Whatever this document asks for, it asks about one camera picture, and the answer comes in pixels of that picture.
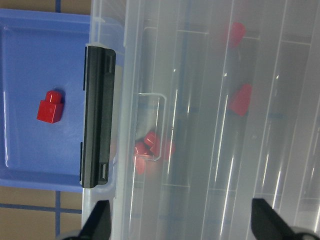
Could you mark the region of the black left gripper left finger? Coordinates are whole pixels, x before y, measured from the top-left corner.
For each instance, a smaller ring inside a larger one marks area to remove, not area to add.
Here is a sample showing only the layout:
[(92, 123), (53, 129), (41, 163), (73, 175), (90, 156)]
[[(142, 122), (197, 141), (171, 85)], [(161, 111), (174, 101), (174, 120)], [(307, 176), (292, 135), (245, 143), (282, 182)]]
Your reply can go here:
[(79, 240), (109, 240), (110, 236), (110, 202), (108, 200), (99, 200), (77, 238)]

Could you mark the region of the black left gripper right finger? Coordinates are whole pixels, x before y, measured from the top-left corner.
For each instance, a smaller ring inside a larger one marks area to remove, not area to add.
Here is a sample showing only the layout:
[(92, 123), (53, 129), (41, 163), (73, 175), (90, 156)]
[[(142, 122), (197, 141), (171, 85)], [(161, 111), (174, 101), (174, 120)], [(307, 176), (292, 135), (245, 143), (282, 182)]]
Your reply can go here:
[(302, 240), (263, 198), (251, 202), (251, 231), (256, 240)]

